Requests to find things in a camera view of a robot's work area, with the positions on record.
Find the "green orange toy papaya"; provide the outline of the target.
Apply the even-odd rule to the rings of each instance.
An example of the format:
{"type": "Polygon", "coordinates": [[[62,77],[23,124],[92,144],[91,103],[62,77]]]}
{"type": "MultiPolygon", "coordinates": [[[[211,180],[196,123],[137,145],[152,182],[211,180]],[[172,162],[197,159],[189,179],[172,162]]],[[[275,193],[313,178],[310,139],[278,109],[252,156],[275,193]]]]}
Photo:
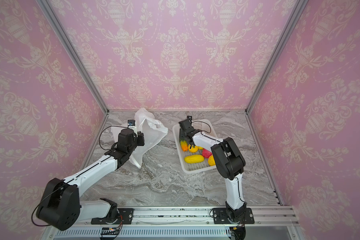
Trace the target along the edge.
{"type": "Polygon", "coordinates": [[[189,144],[186,140],[181,139],[180,140],[180,146],[183,152],[187,152],[189,150],[189,144]]]}

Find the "round yellow toy lemon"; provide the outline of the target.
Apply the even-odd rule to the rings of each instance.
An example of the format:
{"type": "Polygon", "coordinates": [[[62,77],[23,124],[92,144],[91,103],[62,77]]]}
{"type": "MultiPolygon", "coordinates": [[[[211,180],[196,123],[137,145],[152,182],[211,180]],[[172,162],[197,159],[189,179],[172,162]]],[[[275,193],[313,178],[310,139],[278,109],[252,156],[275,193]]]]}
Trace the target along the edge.
{"type": "Polygon", "coordinates": [[[188,151],[190,153],[196,153],[199,150],[198,146],[194,146],[194,145],[188,145],[188,151]]]}

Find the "white plastic bag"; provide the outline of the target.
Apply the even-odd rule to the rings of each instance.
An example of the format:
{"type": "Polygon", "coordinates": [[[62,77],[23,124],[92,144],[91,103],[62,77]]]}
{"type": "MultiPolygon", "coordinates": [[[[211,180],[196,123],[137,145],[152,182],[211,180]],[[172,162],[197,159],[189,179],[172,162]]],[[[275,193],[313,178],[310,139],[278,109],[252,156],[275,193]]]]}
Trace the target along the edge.
{"type": "Polygon", "coordinates": [[[137,147],[129,160],[140,169],[143,164],[143,155],[168,134],[168,128],[145,108],[139,109],[133,120],[135,120],[136,131],[141,131],[144,134],[145,144],[142,147],[137,147]]]}

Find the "long yellow toy fruit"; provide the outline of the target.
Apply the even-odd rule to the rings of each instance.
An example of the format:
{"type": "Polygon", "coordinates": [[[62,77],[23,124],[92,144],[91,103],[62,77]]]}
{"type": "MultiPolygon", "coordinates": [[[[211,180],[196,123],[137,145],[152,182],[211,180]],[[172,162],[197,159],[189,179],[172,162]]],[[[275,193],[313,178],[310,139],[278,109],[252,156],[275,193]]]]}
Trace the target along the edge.
{"type": "Polygon", "coordinates": [[[201,163],[205,160],[204,156],[202,155],[191,155],[191,156],[186,156],[184,158],[184,161],[187,164],[196,164],[196,163],[201,163]]]}

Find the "red toy fruit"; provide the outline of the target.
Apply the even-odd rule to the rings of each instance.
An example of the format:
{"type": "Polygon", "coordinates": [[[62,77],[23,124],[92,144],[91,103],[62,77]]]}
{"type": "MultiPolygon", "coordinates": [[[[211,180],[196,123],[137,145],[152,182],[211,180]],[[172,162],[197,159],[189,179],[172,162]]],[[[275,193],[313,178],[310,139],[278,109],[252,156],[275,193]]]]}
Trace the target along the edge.
{"type": "Polygon", "coordinates": [[[212,156],[213,154],[210,152],[210,151],[208,151],[208,150],[206,150],[206,149],[203,149],[202,150],[202,156],[204,157],[204,158],[206,158],[206,159],[208,159],[210,156],[212,156]]]}

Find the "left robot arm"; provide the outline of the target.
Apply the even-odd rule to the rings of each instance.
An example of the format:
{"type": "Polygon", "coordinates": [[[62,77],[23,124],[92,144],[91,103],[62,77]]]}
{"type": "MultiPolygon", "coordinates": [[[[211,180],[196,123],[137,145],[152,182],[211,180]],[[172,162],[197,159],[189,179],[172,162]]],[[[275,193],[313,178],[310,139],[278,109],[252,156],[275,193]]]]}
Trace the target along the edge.
{"type": "Polygon", "coordinates": [[[131,128],[123,128],[118,141],[95,163],[64,179],[50,180],[40,203],[31,217],[65,231],[76,222],[99,220],[102,224],[123,223],[118,204],[101,198],[97,201],[81,202],[80,198],[103,177],[122,167],[137,147],[145,144],[144,134],[131,128]]]}

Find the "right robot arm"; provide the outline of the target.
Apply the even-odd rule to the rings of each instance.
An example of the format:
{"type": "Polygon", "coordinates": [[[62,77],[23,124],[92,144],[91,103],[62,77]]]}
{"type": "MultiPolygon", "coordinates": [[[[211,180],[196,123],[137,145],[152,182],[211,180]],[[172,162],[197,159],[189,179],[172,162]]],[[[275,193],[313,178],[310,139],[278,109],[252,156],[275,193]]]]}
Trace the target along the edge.
{"type": "Polygon", "coordinates": [[[179,122],[179,139],[192,147],[202,147],[212,153],[219,174],[225,179],[227,199],[226,212],[233,223],[244,220],[247,203],[244,200],[242,179],[245,159],[235,141],[228,137],[215,138],[192,126],[192,118],[179,122]]]}

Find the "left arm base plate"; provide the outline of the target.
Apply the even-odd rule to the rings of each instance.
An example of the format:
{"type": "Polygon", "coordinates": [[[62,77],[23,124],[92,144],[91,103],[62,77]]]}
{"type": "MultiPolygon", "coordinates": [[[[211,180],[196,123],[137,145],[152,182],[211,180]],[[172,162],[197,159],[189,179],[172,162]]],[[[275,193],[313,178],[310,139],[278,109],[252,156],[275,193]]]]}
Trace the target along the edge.
{"type": "Polygon", "coordinates": [[[130,225],[134,216],[133,208],[113,209],[104,218],[94,218],[91,220],[92,225],[130,225]]]}

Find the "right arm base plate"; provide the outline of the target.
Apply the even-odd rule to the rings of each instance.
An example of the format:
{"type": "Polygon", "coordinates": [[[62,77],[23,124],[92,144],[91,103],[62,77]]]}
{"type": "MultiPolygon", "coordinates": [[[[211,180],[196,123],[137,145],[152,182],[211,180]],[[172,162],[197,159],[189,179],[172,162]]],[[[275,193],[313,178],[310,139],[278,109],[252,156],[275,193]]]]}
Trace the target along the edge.
{"type": "Polygon", "coordinates": [[[241,208],[235,211],[226,208],[213,208],[210,215],[213,218],[214,224],[247,225],[255,223],[254,215],[250,208],[241,208]]]}

